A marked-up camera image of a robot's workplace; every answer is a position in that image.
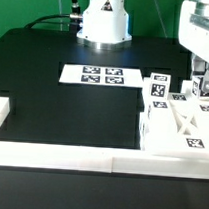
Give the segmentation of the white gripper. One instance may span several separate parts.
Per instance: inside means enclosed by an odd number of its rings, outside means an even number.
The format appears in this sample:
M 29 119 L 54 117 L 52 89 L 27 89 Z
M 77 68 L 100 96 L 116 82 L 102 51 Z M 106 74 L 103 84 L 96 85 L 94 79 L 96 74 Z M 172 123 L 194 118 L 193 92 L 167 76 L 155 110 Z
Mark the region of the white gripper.
M 209 0 L 183 0 L 179 43 L 191 51 L 192 76 L 202 76 L 202 91 L 209 93 Z

